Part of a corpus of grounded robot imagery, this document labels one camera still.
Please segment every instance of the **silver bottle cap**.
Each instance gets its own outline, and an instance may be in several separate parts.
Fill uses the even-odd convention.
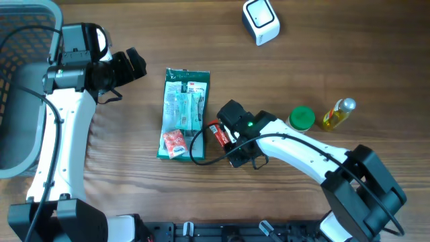
[[[350,112],[355,109],[355,101],[352,98],[345,98],[339,107],[344,112]]]

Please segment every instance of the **white and black cube device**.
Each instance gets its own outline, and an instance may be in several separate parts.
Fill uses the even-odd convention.
[[[242,22],[258,46],[280,32],[280,21],[268,0],[247,1],[243,5]]]

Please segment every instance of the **jar with green lid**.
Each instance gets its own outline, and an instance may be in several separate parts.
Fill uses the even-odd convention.
[[[306,106],[294,108],[286,124],[297,132],[305,133],[315,123],[314,112]]]

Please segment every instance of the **wooden surface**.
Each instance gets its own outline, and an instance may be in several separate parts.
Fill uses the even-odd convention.
[[[144,221],[234,222],[318,219],[329,210],[318,184],[272,159],[260,171],[155,158],[165,68],[209,70],[206,120],[230,99],[256,114],[285,120],[310,106],[321,117],[353,97],[357,109],[324,143],[373,148],[408,196],[396,215],[403,238],[430,235],[430,2],[274,1],[281,32],[257,47],[241,22],[243,2],[63,5],[65,23],[94,22],[110,31],[114,51],[135,46],[148,75],[118,89],[122,102],[98,106],[85,164],[87,201],[108,216]],[[214,137],[207,158],[222,154]],[[0,238],[10,204],[23,202],[31,178],[0,181]]]

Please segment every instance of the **tabletop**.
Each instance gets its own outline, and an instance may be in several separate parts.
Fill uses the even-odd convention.
[[[139,213],[143,221],[201,223],[320,219],[329,211],[320,186],[271,159],[255,171],[228,161],[207,167],[156,158],[165,70],[210,71],[206,120],[230,99],[254,114],[285,120],[296,106],[318,117],[352,97],[357,108],[333,132],[306,134],[380,156],[406,192],[396,214],[406,235],[430,235],[430,2],[273,1],[281,30],[256,46],[241,21],[242,1],[163,1],[61,5],[64,22],[93,22],[110,32],[113,51],[135,47],[148,75],[118,88],[120,102],[98,106],[85,160],[87,201],[106,215]],[[208,136],[206,158],[223,154]],[[0,238],[10,204],[24,202],[31,178],[0,181]]]

